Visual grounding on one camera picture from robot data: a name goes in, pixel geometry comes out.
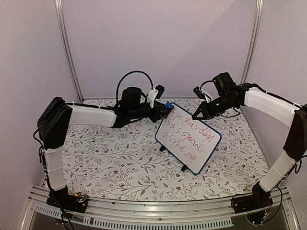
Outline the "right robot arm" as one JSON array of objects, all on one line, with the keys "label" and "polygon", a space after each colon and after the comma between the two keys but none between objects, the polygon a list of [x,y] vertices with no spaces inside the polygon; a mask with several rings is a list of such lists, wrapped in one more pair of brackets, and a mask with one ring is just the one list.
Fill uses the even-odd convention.
[{"label": "right robot arm", "polygon": [[252,209],[263,205],[270,191],[290,175],[296,164],[306,155],[307,151],[307,106],[291,102],[272,92],[266,91],[256,83],[244,82],[236,84],[229,73],[224,72],[208,80],[218,93],[211,99],[203,89],[206,84],[193,89],[201,104],[192,115],[194,120],[208,120],[221,116],[226,110],[246,107],[254,109],[274,119],[280,125],[267,134],[269,140],[280,144],[280,154],[276,154],[268,172],[257,182],[248,199]]}]

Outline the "blue whiteboard eraser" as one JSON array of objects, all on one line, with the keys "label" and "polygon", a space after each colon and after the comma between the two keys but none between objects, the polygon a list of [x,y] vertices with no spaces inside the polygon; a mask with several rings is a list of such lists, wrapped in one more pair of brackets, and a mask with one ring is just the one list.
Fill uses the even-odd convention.
[{"label": "blue whiteboard eraser", "polygon": [[167,103],[165,104],[165,111],[166,111],[166,112],[168,112],[168,113],[171,112],[173,108],[174,108],[174,107],[173,107],[173,105],[172,105],[171,103],[167,102]]}]

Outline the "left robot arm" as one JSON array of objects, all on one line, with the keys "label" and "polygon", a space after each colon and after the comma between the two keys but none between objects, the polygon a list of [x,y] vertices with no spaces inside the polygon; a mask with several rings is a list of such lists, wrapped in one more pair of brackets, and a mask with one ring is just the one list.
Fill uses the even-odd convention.
[{"label": "left robot arm", "polygon": [[141,97],[142,90],[137,87],[128,87],[123,91],[123,97],[114,106],[97,106],[82,103],[73,103],[55,97],[47,106],[37,122],[39,140],[45,164],[47,184],[53,193],[52,199],[61,208],[71,204],[71,197],[62,189],[66,187],[61,159],[62,146],[67,131],[73,125],[96,125],[110,128],[122,128],[128,124],[149,118],[157,122],[166,118],[173,109],[172,104],[163,104],[158,101],[164,92],[164,87],[158,85]]}]

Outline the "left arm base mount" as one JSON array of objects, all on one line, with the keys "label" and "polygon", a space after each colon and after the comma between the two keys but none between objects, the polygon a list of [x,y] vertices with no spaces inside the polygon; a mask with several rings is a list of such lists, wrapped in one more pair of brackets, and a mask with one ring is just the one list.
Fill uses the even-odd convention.
[{"label": "left arm base mount", "polygon": [[88,206],[88,198],[88,195],[83,195],[81,192],[69,194],[68,188],[65,187],[57,191],[50,190],[47,204],[64,210],[85,213]]}]

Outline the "small blue-framed whiteboard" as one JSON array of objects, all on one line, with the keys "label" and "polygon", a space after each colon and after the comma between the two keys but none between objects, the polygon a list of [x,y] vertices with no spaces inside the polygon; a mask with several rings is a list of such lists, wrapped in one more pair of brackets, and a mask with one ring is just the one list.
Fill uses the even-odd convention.
[{"label": "small blue-framed whiteboard", "polygon": [[199,174],[219,145],[222,135],[176,103],[167,118],[162,119],[155,139],[176,159]]}]

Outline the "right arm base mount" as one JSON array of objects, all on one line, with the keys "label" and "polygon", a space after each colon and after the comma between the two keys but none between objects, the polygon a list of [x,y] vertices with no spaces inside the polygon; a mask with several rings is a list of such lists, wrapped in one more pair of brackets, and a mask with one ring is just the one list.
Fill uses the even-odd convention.
[{"label": "right arm base mount", "polygon": [[250,195],[235,195],[231,199],[231,206],[236,214],[265,208],[272,204],[271,192],[266,192],[259,183],[253,186]]}]

